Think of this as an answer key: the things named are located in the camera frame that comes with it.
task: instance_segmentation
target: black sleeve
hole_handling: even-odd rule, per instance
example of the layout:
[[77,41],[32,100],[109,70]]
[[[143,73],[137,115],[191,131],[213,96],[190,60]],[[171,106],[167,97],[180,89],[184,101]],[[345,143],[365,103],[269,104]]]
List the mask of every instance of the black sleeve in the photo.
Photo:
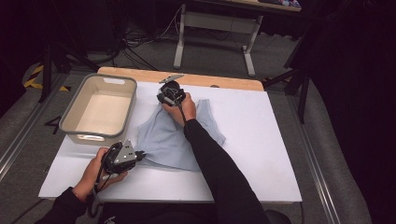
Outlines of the black sleeve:
[[73,193],[72,188],[65,190],[56,198],[52,208],[36,224],[76,223],[76,219],[85,214],[87,205]]
[[219,223],[270,223],[233,159],[196,119],[187,121],[184,134],[212,192]]

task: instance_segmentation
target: person's left hand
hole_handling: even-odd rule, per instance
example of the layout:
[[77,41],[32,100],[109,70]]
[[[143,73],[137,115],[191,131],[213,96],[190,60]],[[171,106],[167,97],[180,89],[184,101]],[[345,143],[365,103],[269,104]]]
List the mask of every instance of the person's left hand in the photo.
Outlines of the person's left hand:
[[[82,175],[82,178],[79,180],[78,184],[76,184],[76,186],[73,188],[73,192],[76,194],[76,196],[79,198],[80,201],[85,202],[87,196],[91,194],[93,186],[96,181],[96,177],[100,170],[100,166],[102,164],[102,158],[104,155],[106,155],[107,151],[108,151],[107,147],[99,148],[96,157],[90,161],[90,163],[88,164],[87,168],[84,171],[84,174]],[[102,180],[102,177],[106,175],[105,171],[102,171],[101,182],[99,183],[98,188],[104,190],[108,186],[123,180],[123,178],[127,176],[127,174],[128,174],[127,172],[121,173],[117,177],[108,179],[106,182],[105,180]]]

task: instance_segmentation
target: black long sleeve shirt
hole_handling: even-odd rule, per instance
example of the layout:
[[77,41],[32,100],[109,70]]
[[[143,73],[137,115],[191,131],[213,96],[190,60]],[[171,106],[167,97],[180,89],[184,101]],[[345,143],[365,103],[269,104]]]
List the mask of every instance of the black long sleeve shirt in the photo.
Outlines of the black long sleeve shirt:
[[[232,158],[196,119],[187,121],[184,134],[215,204],[107,203],[100,223],[270,223]],[[37,223],[75,223],[86,207],[69,188]]]

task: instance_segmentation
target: wooden table edge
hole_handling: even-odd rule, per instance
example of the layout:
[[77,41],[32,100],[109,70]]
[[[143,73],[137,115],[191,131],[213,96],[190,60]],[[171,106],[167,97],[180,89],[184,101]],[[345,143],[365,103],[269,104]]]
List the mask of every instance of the wooden table edge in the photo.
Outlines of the wooden table edge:
[[[181,74],[173,72],[157,72],[129,68],[101,67],[98,74],[112,75],[118,77],[132,77],[136,81],[159,82],[172,75]],[[210,77],[194,74],[184,74],[178,78],[177,82],[183,85],[219,87],[224,89],[245,90],[245,91],[264,91],[259,80],[249,80],[232,77]]]

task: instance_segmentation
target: metal frame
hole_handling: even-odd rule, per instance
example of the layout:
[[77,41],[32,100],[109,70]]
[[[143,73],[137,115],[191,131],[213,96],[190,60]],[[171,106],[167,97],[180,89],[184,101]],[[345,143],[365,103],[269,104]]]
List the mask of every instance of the metal frame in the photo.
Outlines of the metal frame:
[[32,114],[21,128],[21,131],[17,134],[17,136],[7,148],[6,153],[0,159],[0,182],[3,180],[12,163],[17,159],[24,145],[28,141],[31,133],[33,132],[33,129],[38,122],[40,116],[42,115],[43,111],[47,108],[52,97],[62,87],[66,78],[67,75],[59,75],[55,78],[52,91],[48,92],[48,95],[46,95],[46,100],[38,103],[35,106]]
[[299,129],[301,138],[303,139],[305,156],[306,156],[306,159],[308,162],[308,166],[311,170],[312,177],[314,178],[314,182],[315,182],[315,185],[318,190],[318,196],[319,196],[321,203],[323,205],[323,210],[326,214],[328,223],[340,224],[341,223],[340,218],[337,214],[337,210],[335,209],[335,205],[332,201],[332,195],[330,194],[329,188],[327,186],[327,182],[323,176],[323,173],[321,172],[317,156],[315,155],[315,150],[312,147],[312,144],[309,139],[309,135],[306,132],[305,126],[300,123],[299,116],[296,113],[297,105],[294,100],[294,97],[287,96],[287,99],[288,99],[290,109],[292,111],[294,111],[294,113],[292,113],[293,118],[295,120],[295,123],[296,123],[298,129]]
[[174,61],[174,68],[181,67],[181,59],[184,49],[184,27],[197,27],[212,30],[221,30],[235,32],[240,34],[250,34],[250,40],[247,46],[243,46],[242,50],[245,56],[247,66],[247,74],[250,77],[256,75],[254,71],[253,61],[251,61],[251,49],[253,47],[256,36],[262,24],[262,16],[258,16],[256,20],[233,18],[227,16],[219,16],[207,13],[191,12],[186,10],[186,5],[181,7],[180,29],[178,35],[177,50]]

